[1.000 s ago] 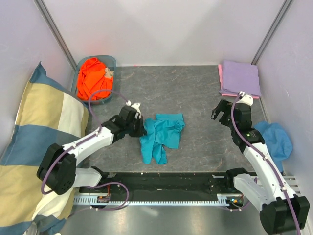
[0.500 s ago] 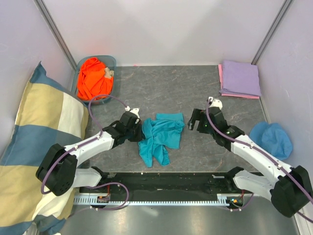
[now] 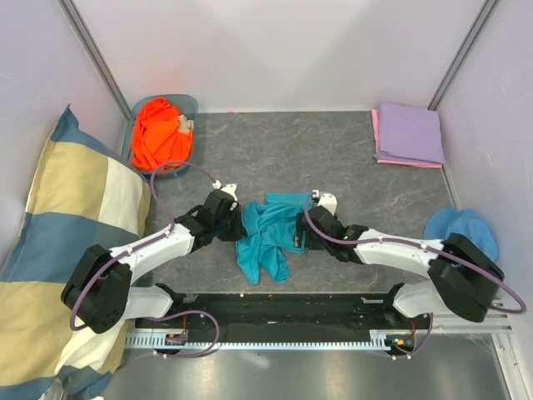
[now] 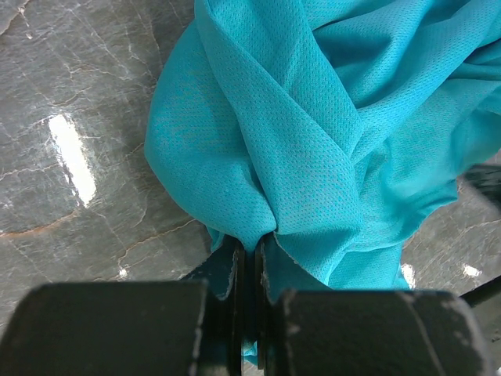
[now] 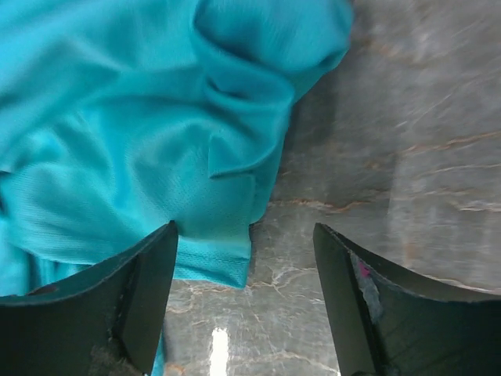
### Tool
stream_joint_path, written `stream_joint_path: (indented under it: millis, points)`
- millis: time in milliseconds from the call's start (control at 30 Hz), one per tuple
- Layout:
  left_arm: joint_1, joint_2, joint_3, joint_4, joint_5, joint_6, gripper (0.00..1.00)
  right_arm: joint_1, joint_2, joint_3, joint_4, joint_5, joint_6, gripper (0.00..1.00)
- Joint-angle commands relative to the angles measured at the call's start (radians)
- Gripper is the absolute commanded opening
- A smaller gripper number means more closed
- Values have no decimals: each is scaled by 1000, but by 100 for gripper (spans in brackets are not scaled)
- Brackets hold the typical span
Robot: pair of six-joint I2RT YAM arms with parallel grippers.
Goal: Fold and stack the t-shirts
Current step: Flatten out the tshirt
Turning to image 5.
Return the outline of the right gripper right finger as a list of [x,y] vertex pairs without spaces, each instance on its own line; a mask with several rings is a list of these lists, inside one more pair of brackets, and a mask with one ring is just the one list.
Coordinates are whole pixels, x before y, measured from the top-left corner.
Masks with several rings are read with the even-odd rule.
[[318,223],[315,260],[342,375],[497,375],[500,298],[425,277]]

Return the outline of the teal t shirt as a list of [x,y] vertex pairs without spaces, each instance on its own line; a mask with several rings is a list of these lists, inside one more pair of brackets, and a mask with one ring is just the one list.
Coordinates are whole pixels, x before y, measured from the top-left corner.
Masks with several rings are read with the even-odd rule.
[[175,222],[173,278],[243,288],[297,101],[348,1],[4,1],[1,299]]

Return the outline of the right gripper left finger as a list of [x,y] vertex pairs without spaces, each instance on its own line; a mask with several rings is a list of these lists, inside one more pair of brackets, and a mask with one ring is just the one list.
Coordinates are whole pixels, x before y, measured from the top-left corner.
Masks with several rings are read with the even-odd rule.
[[178,247],[175,222],[27,295],[1,299],[3,375],[146,375]]

